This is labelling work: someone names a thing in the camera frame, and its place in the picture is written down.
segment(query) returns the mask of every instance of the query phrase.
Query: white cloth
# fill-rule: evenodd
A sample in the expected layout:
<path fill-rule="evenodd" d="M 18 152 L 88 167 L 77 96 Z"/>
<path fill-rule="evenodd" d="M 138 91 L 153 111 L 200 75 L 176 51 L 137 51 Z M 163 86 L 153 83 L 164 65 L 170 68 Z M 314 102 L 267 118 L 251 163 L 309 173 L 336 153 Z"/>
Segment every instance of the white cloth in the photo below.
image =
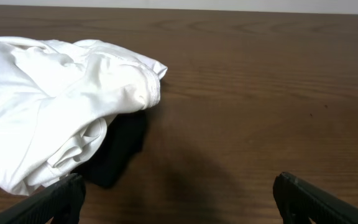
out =
<path fill-rule="evenodd" d="M 118 113 L 158 103 L 166 71 L 99 40 L 0 37 L 0 187 L 29 195 L 66 176 Z"/>

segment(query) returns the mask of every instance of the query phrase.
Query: white t-shirt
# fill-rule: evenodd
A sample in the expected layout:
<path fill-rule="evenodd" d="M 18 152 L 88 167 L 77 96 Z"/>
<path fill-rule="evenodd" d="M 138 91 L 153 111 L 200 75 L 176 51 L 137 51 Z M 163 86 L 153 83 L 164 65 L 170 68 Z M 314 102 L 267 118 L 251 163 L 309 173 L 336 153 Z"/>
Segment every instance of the white t-shirt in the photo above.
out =
<path fill-rule="evenodd" d="M 100 40 L 0 37 L 0 187 L 29 195 L 66 176 L 117 114 L 158 103 L 166 71 Z"/>

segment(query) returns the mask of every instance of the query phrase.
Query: wood grain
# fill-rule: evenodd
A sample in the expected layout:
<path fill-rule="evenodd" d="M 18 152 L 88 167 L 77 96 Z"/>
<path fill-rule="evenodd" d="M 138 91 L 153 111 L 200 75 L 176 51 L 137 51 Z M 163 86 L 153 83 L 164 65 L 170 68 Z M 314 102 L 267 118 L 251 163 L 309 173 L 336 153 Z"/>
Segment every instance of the wood grain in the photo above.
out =
<path fill-rule="evenodd" d="M 358 16 L 0 6 L 0 35 L 169 67 L 143 153 L 87 185 L 81 223 L 281 223 L 285 170 L 358 207 Z M 22 199 L 0 190 L 0 211 Z"/>

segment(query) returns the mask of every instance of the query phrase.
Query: tabletop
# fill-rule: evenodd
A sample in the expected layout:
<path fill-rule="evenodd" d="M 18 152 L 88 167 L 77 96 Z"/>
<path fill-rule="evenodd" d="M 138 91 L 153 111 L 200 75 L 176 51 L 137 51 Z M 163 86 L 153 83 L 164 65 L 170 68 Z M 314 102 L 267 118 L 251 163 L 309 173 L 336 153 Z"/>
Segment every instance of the tabletop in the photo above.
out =
<path fill-rule="evenodd" d="M 144 150 L 80 223 L 282 223 L 282 171 L 358 207 L 358 16 L 0 6 L 0 36 L 100 39 L 168 67 Z M 0 211 L 22 200 L 0 189 Z"/>

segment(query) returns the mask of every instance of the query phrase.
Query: white garment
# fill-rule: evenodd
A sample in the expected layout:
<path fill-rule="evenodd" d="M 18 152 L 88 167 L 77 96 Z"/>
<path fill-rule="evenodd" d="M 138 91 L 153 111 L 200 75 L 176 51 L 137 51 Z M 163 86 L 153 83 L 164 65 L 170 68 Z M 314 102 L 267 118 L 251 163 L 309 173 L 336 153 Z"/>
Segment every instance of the white garment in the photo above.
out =
<path fill-rule="evenodd" d="M 117 114 L 158 103 L 166 71 L 99 40 L 0 37 L 0 187 L 29 195 L 66 176 Z"/>

